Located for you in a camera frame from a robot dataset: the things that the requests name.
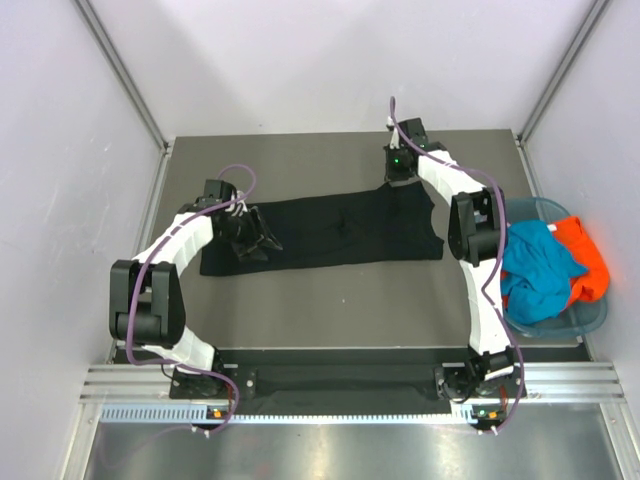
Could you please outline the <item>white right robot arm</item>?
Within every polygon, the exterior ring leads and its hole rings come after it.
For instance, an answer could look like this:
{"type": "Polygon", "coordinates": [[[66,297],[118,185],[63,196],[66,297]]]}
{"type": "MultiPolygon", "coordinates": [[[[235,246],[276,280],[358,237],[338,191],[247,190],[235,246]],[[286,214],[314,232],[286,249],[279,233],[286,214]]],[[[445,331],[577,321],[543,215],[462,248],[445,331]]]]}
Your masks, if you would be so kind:
{"type": "Polygon", "coordinates": [[[490,395],[514,371],[500,294],[501,253],[506,244],[502,193],[477,181],[439,145],[431,152],[419,152],[392,141],[384,151],[387,180],[418,177],[450,207],[448,245],[463,271],[471,314],[466,380],[474,393],[490,395]]]}

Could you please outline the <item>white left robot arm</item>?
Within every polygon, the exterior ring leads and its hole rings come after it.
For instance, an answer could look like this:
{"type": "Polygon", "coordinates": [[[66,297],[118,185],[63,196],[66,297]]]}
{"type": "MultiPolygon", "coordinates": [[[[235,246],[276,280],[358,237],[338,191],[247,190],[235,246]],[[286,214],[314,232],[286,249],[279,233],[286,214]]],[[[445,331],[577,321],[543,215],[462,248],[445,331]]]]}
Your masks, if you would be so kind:
{"type": "Polygon", "coordinates": [[[181,275],[214,240],[241,261],[266,261],[268,249],[282,249],[260,210],[241,196],[201,196],[183,205],[150,247],[110,271],[109,332],[124,343],[128,362],[176,367],[209,397],[224,390],[227,374],[217,349],[187,326],[181,275]]]}

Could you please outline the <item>black t shirt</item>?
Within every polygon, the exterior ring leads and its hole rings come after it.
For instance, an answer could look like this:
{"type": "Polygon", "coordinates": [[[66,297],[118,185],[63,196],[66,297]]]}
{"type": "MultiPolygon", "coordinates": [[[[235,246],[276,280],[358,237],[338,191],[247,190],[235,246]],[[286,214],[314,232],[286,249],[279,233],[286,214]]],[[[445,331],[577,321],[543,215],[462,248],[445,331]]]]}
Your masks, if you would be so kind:
{"type": "Polygon", "coordinates": [[[432,226],[434,203],[419,183],[256,207],[282,248],[265,248],[264,260],[242,261],[228,242],[215,239],[202,250],[201,275],[443,258],[444,241],[432,226]]]}

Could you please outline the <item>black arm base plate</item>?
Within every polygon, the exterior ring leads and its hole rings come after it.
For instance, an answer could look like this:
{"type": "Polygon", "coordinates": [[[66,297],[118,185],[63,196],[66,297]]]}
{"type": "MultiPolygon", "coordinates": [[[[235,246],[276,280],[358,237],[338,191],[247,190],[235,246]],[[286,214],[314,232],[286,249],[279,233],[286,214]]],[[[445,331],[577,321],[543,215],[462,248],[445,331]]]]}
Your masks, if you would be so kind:
{"type": "Polygon", "coordinates": [[[239,415],[431,414],[452,399],[515,397],[517,373],[468,381],[465,348],[224,349],[239,415]]]}

